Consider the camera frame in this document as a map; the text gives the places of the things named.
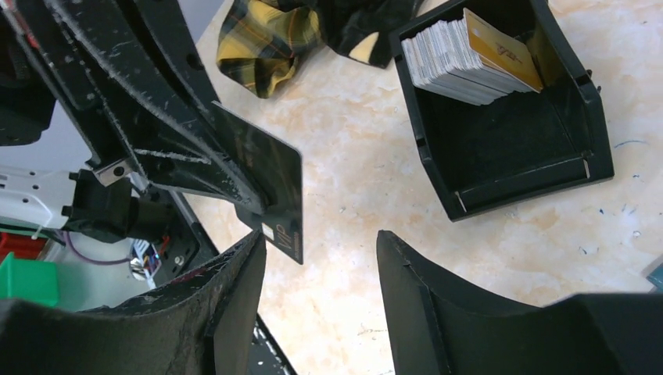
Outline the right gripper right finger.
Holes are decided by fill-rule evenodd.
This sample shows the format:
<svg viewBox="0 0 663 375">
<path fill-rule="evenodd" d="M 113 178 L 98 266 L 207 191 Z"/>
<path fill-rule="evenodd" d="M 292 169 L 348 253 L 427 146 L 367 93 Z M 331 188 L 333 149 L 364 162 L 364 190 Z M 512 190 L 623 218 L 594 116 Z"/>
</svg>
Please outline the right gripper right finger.
<svg viewBox="0 0 663 375">
<path fill-rule="evenodd" d="M 662 296 L 578 294 L 544 307 L 426 259 L 389 230 L 377 260 L 398 374 L 659 374 Z"/>
</svg>

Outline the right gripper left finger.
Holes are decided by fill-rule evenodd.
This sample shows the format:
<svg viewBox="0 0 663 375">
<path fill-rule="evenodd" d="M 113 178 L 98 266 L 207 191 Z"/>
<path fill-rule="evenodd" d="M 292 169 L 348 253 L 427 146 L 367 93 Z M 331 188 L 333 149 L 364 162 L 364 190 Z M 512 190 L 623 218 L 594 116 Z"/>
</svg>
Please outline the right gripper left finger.
<svg viewBox="0 0 663 375">
<path fill-rule="evenodd" d="M 4 374 L 244 374 L 266 266 L 254 231 L 172 281 L 109 308 L 1 303 Z"/>
</svg>

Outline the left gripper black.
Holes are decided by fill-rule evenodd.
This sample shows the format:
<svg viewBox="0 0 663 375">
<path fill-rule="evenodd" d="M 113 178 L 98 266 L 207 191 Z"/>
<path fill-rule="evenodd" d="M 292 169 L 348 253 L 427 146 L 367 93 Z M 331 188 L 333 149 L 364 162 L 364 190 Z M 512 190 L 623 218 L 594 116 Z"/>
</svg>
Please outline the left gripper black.
<svg viewBox="0 0 663 375">
<path fill-rule="evenodd" d="M 37 142 L 61 105 L 94 170 L 125 161 L 161 188 L 264 211 L 222 145 L 205 71 L 176 1 L 18 1 L 1 18 L 1 145 Z"/>
</svg>

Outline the black VIP card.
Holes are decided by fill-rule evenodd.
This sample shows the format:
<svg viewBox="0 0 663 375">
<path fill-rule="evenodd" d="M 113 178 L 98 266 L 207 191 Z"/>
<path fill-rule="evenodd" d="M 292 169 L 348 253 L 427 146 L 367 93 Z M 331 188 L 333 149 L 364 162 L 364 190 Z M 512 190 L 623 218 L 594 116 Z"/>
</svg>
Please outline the black VIP card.
<svg viewBox="0 0 663 375">
<path fill-rule="evenodd" d="M 222 145 L 260 193 L 263 212 L 236 204 L 237 217 L 289 258 L 302 265 L 303 163 L 296 148 L 212 103 Z"/>
</svg>

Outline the black card box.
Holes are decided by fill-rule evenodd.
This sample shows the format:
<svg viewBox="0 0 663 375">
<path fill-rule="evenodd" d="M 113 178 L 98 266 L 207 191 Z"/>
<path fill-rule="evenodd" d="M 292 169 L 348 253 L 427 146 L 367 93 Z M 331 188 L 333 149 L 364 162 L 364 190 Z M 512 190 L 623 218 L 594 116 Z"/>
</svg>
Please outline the black card box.
<svg viewBox="0 0 663 375">
<path fill-rule="evenodd" d="M 414 86 L 400 42 L 463 9 L 525 43 L 540 93 L 474 106 Z M 447 1 L 389 42 L 421 163 L 450 220 L 614 176 L 600 92 L 547 2 Z"/>
</svg>

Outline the blue card holder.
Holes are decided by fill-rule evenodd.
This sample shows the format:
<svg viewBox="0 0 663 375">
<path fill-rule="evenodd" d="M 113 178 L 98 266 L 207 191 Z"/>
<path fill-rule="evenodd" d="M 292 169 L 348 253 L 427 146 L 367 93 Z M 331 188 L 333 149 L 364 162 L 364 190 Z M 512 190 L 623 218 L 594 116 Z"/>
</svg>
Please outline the blue card holder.
<svg viewBox="0 0 663 375">
<path fill-rule="evenodd" d="M 662 256 L 655 259 L 645 270 L 646 279 L 653 285 L 651 293 L 662 293 Z"/>
</svg>

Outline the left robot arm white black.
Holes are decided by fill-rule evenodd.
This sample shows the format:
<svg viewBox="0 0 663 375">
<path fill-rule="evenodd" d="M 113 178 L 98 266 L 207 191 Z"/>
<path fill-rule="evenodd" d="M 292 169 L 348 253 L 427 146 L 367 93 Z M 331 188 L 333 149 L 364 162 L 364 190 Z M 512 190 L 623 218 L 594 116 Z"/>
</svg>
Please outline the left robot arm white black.
<svg viewBox="0 0 663 375">
<path fill-rule="evenodd" d="M 84 170 L 32 183 L 21 201 L 58 229 L 161 239 L 174 207 L 134 197 L 130 173 L 263 213 L 243 154 L 252 128 L 216 102 L 176 1 L 1 4 L 1 143 L 35 142 L 60 105 L 91 150 Z"/>
</svg>

